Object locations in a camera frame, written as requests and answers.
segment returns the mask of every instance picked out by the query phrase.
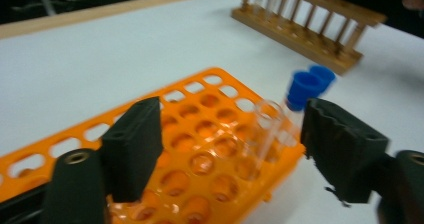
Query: blue cap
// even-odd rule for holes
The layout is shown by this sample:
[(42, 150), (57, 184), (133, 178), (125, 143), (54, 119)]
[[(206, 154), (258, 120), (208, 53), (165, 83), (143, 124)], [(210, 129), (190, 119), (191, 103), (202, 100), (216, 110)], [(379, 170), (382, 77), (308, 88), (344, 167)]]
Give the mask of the blue cap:
[(336, 75), (334, 74), (334, 72), (325, 66), (312, 65), (309, 68), (309, 72), (313, 75), (316, 75), (323, 82), (322, 83), (323, 89), (321, 93), (324, 93), (328, 89), (330, 84), (336, 79)]
[(292, 84), (287, 94), (287, 107), (292, 111), (301, 111), (305, 108), (309, 98), (318, 97), (326, 87), (318, 76), (306, 71), (293, 74)]

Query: wooden test tube rack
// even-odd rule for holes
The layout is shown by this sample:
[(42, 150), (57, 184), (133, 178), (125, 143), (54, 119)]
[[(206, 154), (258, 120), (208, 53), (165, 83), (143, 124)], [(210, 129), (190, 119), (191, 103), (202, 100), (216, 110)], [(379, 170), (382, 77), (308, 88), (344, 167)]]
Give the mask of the wooden test tube rack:
[[(277, 12), (267, 15), (264, 7), (255, 6), (257, 3), (249, 4), (249, 0), (242, 0), (241, 7), (234, 9), (231, 16), (314, 62), (331, 68), (340, 75), (352, 68), (362, 57), (362, 54), (355, 51), (354, 47), (365, 28), (374, 27), (386, 20), (386, 17), (380, 13), (343, 0), (295, 0), (291, 7), (288, 7), (287, 0), (277, 1), (279, 2)], [(264, 3), (268, 6), (271, 2), (273, 1), (265, 0)], [(299, 14), (301, 2), (308, 2), (311, 5), (306, 21), (299, 24), (295, 20)], [(327, 10), (327, 15), (322, 20), (321, 28), (314, 31), (310, 29), (310, 24), (318, 7)], [(291, 8), (289, 17), (283, 16), (285, 8)], [(335, 14), (342, 16), (344, 21), (333, 40), (325, 36), (325, 33)], [(352, 29), (350, 36), (345, 38), (347, 41), (342, 43), (351, 22), (354, 22), (356, 26)]]

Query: black object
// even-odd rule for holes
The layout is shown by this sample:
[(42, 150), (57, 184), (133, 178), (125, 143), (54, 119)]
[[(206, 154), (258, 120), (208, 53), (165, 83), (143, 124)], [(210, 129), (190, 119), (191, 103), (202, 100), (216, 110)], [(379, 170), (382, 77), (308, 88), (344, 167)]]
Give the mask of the black object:
[(301, 143), (307, 157), (334, 186), (339, 200), (367, 203), (371, 191), (382, 197), (380, 223), (424, 223), (424, 154), (385, 153), (389, 140), (334, 103), (311, 99)]
[(98, 153), (79, 149), (59, 157), (48, 185), (41, 223), (109, 223)]
[(140, 199), (162, 150), (159, 98), (134, 104), (103, 135), (99, 149), (114, 202)]
[(402, 0), (346, 0), (387, 16), (384, 23), (398, 30), (424, 38), (424, 20), (419, 12), (407, 10)]
[(163, 150), (158, 97), (134, 104), (102, 137), (56, 162), (51, 182), (0, 203), (0, 223), (109, 223), (105, 196), (134, 202)]

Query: rack hole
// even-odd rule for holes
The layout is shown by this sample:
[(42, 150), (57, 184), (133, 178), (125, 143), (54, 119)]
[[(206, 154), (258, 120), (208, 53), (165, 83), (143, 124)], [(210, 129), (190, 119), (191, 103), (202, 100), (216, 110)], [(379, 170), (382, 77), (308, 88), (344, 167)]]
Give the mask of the rack hole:
[(237, 196), (239, 188), (233, 177), (220, 175), (212, 181), (210, 191), (217, 201), (228, 202)]
[(191, 197), (183, 205), (181, 215), (187, 224), (206, 223), (210, 215), (209, 201), (201, 196)]
[(76, 150), (81, 147), (81, 142), (75, 137), (70, 137), (65, 140), (58, 142), (50, 148), (50, 155), (54, 158), (58, 158), (61, 155)]
[(268, 129), (275, 120), (281, 117), (282, 112), (277, 103), (267, 100), (260, 101), (255, 106), (256, 122), (261, 128)]
[(237, 153), (237, 142), (230, 137), (220, 138), (215, 142), (214, 150), (219, 157), (232, 157)]
[(181, 134), (172, 142), (171, 146), (178, 152), (190, 152), (196, 145), (196, 140), (189, 134)]
[(32, 154), (10, 166), (9, 176), (13, 178), (26, 176), (30, 171), (36, 170), (44, 165), (45, 159), (41, 154)]
[(235, 134), (238, 139), (243, 142), (247, 142), (254, 137), (255, 130), (249, 125), (239, 125), (235, 129)]
[(238, 91), (232, 86), (223, 86), (219, 88), (222, 94), (229, 98), (234, 98), (238, 95)]
[(186, 119), (193, 119), (199, 113), (199, 108), (193, 105), (185, 105), (180, 109), (180, 116)]
[(253, 112), (255, 110), (255, 104), (246, 98), (236, 100), (237, 107), (244, 112)]
[(150, 219), (160, 206), (160, 199), (151, 190), (145, 190), (141, 198), (141, 203), (130, 208), (130, 218), (135, 221)]
[(219, 103), (219, 99), (214, 95), (204, 95), (200, 99), (200, 103), (205, 107), (215, 107)]
[(210, 121), (202, 121), (196, 126), (196, 132), (203, 138), (212, 137), (218, 131), (218, 126)]
[(167, 94), (165, 94), (164, 99), (167, 102), (172, 102), (172, 103), (176, 103), (179, 101), (182, 101), (185, 98), (185, 95), (180, 92), (180, 91), (172, 91), (172, 92), (168, 92)]
[(172, 131), (178, 127), (178, 121), (172, 116), (162, 115), (161, 117), (162, 131)]
[(212, 85), (218, 85), (222, 82), (221, 77), (217, 76), (217, 75), (208, 75), (205, 76), (203, 78), (203, 80), (205, 80), (205, 82), (212, 84)]
[(84, 137), (87, 141), (94, 142), (97, 141), (108, 129), (109, 125), (101, 123), (85, 131)]
[(184, 87), (188, 92), (193, 93), (193, 94), (199, 93), (199, 92), (201, 92), (205, 89), (205, 87), (198, 82), (191, 82), (191, 83), (185, 85)]
[(172, 171), (161, 180), (162, 191), (169, 196), (179, 196), (190, 185), (190, 178), (183, 171)]
[(259, 177), (257, 159), (253, 156), (240, 157), (236, 162), (235, 170), (237, 176), (246, 181), (253, 181)]
[(223, 109), (218, 112), (217, 118), (221, 123), (230, 124), (237, 120), (237, 113), (231, 109)]
[(208, 153), (199, 153), (190, 160), (191, 171), (196, 175), (207, 175), (213, 171), (214, 157)]

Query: finger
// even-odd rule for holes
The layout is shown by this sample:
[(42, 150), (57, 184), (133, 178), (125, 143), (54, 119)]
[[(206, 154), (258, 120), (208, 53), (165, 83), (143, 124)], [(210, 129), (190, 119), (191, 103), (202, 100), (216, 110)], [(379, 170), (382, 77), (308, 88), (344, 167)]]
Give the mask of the finger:
[(406, 9), (424, 10), (424, 0), (402, 0), (402, 4)]

